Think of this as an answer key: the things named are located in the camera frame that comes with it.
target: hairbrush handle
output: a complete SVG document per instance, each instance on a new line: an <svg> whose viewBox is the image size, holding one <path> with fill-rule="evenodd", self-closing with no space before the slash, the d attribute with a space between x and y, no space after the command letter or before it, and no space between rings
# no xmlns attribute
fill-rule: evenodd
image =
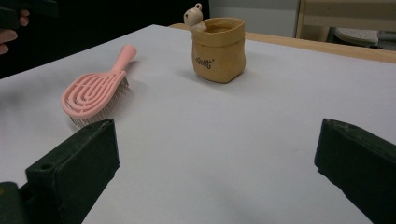
<svg viewBox="0 0 396 224"><path fill-rule="evenodd" d="M136 55L136 48L132 45L124 45L121 49L119 57L114 63L111 71L120 72L123 71L126 65L132 60L132 58Z"/></svg>

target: dark background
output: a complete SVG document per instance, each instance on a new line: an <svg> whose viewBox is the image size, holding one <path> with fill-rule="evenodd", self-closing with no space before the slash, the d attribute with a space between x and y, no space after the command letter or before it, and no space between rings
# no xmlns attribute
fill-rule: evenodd
<svg viewBox="0 0 396 224"><path fill-rule="evenodd" d="M196 0L58 0L59 18L31 12L30 23L8 42L0 55L0 78L61 59L105 43L151 24L168 26L183 22L183 14ZM209 19L208 0L203 5Z"/></svg>

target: wall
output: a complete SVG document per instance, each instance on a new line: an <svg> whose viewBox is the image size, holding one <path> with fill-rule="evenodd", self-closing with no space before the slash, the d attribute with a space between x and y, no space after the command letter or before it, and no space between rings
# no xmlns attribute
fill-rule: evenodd
<svg viewBox="0 0 396 224"><path fill-rule="evenodd" d="M299 3L299 0L209 0L210 17L242 19L247 32L295 37Z"/></svg>

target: hand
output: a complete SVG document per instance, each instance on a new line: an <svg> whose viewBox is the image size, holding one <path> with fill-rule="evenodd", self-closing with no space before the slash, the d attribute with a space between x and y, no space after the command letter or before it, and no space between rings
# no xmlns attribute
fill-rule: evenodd
<svg viewBox="0 0 396 224"><path fill-rule="evenodd" d="M21 10L20 25L27 26L29 24L29 11L26 9ZM8 29L0 28L0 55L8 52L8 46L5 44L18 37L17 32Z"/></svg>

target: black object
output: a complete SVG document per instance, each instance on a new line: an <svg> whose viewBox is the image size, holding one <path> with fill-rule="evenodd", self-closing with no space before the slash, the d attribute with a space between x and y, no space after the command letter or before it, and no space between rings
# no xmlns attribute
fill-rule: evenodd
<svg viewBox="0 0 396 224"><path fill-rule="evenodd" d="M0 0L0 27L4 29L20 28L20 10L58 17L58 3L53 0Z"/></svg>
<svg viewBox="0 0 396 224"><path fill-rule="evenodd" d="M373 223L396 223L392 143L352 124L324 119L315 165Z"/></svg>
<svg viewBox="0 0 396 224"><path fill-rule="evenodd" d="M82 223L119 167L114 120L87 125L27 168L20 189L0 183L0 223Z"/></svg>

